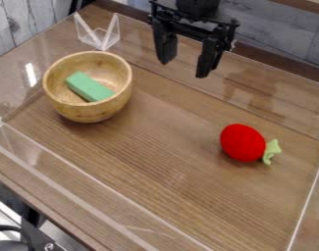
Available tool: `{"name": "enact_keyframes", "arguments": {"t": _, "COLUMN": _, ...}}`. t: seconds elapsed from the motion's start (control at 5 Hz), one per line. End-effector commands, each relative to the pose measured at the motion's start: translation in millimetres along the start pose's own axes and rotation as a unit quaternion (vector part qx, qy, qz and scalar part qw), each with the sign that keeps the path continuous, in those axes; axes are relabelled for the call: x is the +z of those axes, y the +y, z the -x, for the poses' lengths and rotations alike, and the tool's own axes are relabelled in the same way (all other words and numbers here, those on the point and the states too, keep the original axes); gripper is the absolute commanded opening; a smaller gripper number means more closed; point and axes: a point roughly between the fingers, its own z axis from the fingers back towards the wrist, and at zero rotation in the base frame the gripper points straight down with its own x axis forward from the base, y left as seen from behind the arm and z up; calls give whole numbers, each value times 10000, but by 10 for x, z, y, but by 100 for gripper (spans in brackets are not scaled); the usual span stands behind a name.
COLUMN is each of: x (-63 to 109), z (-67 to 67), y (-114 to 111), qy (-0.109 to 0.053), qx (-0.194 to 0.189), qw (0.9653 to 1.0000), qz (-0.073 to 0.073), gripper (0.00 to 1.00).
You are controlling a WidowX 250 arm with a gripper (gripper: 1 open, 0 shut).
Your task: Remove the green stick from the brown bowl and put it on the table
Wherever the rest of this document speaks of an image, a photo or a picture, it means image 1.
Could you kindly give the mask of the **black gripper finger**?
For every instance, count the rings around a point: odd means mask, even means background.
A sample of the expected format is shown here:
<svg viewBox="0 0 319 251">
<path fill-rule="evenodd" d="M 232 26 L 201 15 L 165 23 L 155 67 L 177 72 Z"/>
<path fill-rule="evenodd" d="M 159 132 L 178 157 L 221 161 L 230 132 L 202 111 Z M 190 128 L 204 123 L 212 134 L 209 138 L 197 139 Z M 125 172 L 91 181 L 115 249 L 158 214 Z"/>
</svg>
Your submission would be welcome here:
<svg viewBox="0 0 319 251">
<path fill-rule="evenodd" d="M 153 19 L 153 33 L 159 62 L 167 64 L 177 55 L 177 35 L 170 30 L 169 25 Z"/>
<path fill-rule="evenodd" d="M 224 53 L 224 44 L 213 37 L 209 37 L 202 42 L 202 52 L 198 57 L 196 77 L 204 78 L 210 71 L 217 68 L 220 59 Z"/>
</svg>

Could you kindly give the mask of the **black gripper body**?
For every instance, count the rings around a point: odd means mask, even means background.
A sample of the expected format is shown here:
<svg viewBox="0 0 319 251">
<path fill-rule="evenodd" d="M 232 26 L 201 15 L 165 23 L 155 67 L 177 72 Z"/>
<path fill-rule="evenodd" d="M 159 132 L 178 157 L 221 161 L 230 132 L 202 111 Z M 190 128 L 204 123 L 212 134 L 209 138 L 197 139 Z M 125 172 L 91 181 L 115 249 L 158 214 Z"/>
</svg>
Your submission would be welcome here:
<svg viewBox="0 0 319 251">
<path fill-rule="evenodd" d="M 167 44 L 177 34 L 198 41 L 213 38 L 232 49 L 237 18 L 220 11 L 221 0 L 150 0 L 150 24 L 155 41 Z"/>
</svg>

